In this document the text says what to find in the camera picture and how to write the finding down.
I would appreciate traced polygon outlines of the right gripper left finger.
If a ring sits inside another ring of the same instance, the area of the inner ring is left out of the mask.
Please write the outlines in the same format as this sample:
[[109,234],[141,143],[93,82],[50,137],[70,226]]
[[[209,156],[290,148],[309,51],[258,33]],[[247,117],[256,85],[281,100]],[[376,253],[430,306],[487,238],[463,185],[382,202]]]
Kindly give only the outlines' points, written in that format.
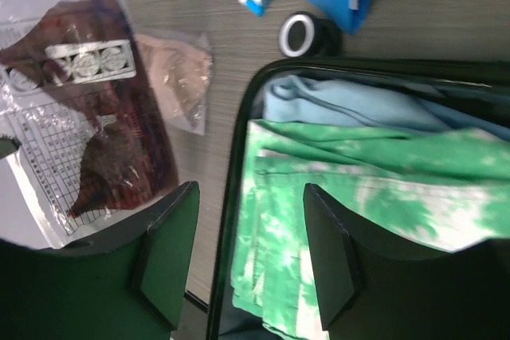
[[4,339],[168,339],[179,325],[200,191],[154,205],[58,250],[1,243]]

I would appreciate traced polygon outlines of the blue suitcase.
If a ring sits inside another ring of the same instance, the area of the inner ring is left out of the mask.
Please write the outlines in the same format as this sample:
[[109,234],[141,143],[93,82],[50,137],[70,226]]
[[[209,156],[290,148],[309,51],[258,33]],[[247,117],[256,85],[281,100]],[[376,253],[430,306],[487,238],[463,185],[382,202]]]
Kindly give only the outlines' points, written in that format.
[[282,61],[251,80],[237,115],[210,299],[208,339],[285,339],[265,329],[256,315],[233,304],[230,282],[237,238],[248,124],[264,119],[264,88],[288,75],[348,80],[432,101],[509,129],[509,65],[487,61],[353,59],[338,56],[332,25],[308,13],[293,14],[278,37]]

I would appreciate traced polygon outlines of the maroon cloth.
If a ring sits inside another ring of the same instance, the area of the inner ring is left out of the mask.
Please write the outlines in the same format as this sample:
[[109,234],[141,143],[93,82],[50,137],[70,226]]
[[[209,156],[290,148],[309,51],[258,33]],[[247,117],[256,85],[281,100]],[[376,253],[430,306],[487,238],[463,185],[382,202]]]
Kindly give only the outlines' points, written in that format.
[[1,24],[1,236],[63,248],[175,188],[171,143],[124,0]]

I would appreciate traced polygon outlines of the light blue towel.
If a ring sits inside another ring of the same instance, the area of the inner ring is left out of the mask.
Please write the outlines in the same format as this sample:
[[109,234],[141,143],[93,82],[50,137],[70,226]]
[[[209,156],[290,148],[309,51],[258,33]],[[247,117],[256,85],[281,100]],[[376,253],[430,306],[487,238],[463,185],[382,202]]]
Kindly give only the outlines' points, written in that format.
[[296,75],[266,83],[262,117],[278,123],[383,127],[418,134],[479,128],[509,140],[507,127],[416,96],[348,80]]

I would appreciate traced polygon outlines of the beige bra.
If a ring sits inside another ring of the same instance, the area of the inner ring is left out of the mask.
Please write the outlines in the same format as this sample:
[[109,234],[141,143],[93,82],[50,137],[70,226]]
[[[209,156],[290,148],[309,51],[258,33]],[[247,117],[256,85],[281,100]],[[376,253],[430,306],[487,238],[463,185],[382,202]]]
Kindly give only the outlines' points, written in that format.
[[143,29],[135,34],[135,42],[165,124],[204,135],[213,72],[206,34]]

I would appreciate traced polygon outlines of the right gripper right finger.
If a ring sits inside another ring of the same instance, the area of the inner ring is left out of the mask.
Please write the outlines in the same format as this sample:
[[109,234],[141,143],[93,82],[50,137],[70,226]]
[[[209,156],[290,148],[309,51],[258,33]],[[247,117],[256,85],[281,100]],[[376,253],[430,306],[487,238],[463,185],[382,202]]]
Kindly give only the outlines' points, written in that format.
[[304,215],[320,319],[331,338],[508,338],[508,240],[438,251],[313,184],[304,188]]

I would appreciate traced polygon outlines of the green white tie-dye cloth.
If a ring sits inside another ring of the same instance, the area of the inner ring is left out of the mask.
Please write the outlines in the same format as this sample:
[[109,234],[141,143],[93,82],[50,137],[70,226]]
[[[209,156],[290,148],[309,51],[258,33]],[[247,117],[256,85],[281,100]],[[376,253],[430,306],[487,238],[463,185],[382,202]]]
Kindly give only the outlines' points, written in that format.
[[235,307],[285,339],[325,339],[305,229],[306,184],[383,228],[453,252],[509,235],[509,145],[475,128],[248,124],[230,282]]

